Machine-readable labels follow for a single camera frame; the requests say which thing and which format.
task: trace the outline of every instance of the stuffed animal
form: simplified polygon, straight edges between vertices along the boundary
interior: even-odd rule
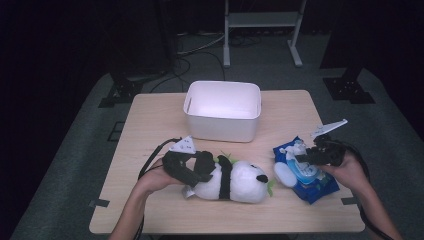
[[[185,197],[196,195],[207,200],[226,199],[245,203],[259,203],[264,200],[269,191],[269,182],[261,168],[241,160],[232,164],[223,155],[217,159],[217,162],[211,157],[197,159],[194,172],[210,174],[212,178],[208,182],[199,182],[194,187],[187,185],[183,190]]]

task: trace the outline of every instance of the human hand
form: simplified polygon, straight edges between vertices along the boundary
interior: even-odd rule
[[[322,165],[317,167],[333,175],[339,183],[351,189],[354,193],[371,186],[356,156],[349,151],[346,151],[340,166]]]
[[[165,172],[162,165],[162,158],[160,158],[138,180],[135,188],[151,194],[172,184],[183,185],[182,182],[169,176],[169,174]]]

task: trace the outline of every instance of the blue packaged item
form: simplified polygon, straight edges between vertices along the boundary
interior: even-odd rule
[[[295,137],[293,141],[273,148],[275,162],[289,166],[296,175],[297,184],[293,187],[296,195],[310,204],[321,197],[340,190],[335,178],[313,165],[297,162],[295,155],[306,154],[302,139]]]

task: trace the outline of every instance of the black cable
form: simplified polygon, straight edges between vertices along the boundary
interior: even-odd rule
[[[359,153],[359,151],[358,151],[357,148],[355,148],[353,145],[351,145],[349,143],[346,143],[346,142],[340,142],[340,141],[325,141],[325,142],[326,143],[331,143],[331,144],[342,145],[348,151],[350,151],[355,156],[355,158],[358,160],[359,164],[361,165],[362,170],[364,171],[365,177],[368,179],[368,182],[371,183],[371,177],[370,177],[368,166],[367,166],[366,162],[364,161],[364,159],[362,158],[362,155]],[[360,216],[361,216],[362,221],[365,223],[365,225],[371,231],[373,231],[375,234],[377,234],[382,239],[393,240],[393,238],[391,238],[389,235],[387,235],[386,233],[384,233],[383,231],[381,231],[378,227],[376,227],[369,220],[369,218],[365,214],[364,208],[362,206],[359,207],[359,213],[360,213]]]
[[[150,157],[147,159],[147,161],[146,161],[146,163],[143,165],[143,167],[141,168],[141,170],[140,170],[140,173],[138,174],[138,178],[137,178],[137,180],[139,180],[141,177],[143,177],[144,176],[144,174],[146,174],[148,171],[150,171],[150,170],[153,170],[153,169],[156,169],[156,168],[159,168],[159,167],[162,167],[163,165],[159,165],[159,166],[156,166],[156,167],[153,167],[153,168],[151,168],[151,169],[149,169],[149,170],[147,170],[147,168],[150,166],[150,164],[152,163],[152,161],[153,161],[153,159],[155,159],[155,157],[158,155],[158,153],[160,152],[160,150],[162,150],[162,148],[166,145],[166,144],[168,144],[168,143],[170,143],[170,142],[179,142],[180,140],[181,140],[182,138],[171,138],[171,139],[168,139],[168,140],[166,140],[165,142],[163,142],[161,145],[159,145],[159,146],[157,146],[156,147],[156,149],[155,149],[155,151],[153,151],[153,153],[150,155]],[[134,239],[135,240],[138,240],[139,238],[140,238],[140,236],[141,236],[141,233],[142,233],[142,231],[143,231],[143,226],[144,226],[144,215],[143,215],[143,219],[141,220],[141,224],[140,224],[140,226],[138,227],[138,230],[137,230],[137,232],[136,232],[136,234],[134,235]]]
[[[217,60],[217,62],[219,63],[219,66],[221,68],[223,80],[226,81],[225,70],[224,70],[223,64],[222,64],[221,60],[215,54],[210,53],[210,52],[192,52],[192,53],[189,53],[189,54],[185,54],[183,56],[186,57],[186,56],[195,55],[195,54],[208,54],[208,55],[211,55],[212,57],[214,57]]]
[[[169,80],[172,80],[172,79],[174,79],[174,78],[179,78],[180,76],[182,76],[182,75],[186,74],[186,73],[190,70],[191,65],[190,65],[190,62],[189,62],[189,61],[187,61],[186,59],[182,59],[182,58],[179,58],[178,60],[185,61],[185,62],[188,64],[187,69],[186,69],[184,72],[180,73],[180,74],[176,74],[176,73],[175,73],[175,71],[173,71],[174,76],[169,77],[169,78],[166,78],[166,79],[164,79],[164,80],[160,81],[159,83],[157,83],[157,84],[156,84],[156,85],[155,85],[152,89],[150,89],[149,93],[152,93],[152,92],[153,92],[156,88],[158,88],[160,85],[164,84],[165,82],[167,82],[167,81],[169,81]]]

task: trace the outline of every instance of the human arm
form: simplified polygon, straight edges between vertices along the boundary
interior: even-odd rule
[[[157,160],[135,184],[109,239],[133,239],[143,220],[149,195],[171,184],[182,183],[165,172],[162,159]]]
[[[339,167],[323,165],[319,168],[330,173],[339,183],[352,190],[361,202],[367,218],[374,226],[392,239],[402,239],[354,154],[346,151],[343,163]],[[370,231],[370,235],[372,239],[381,239],[372,231]]]

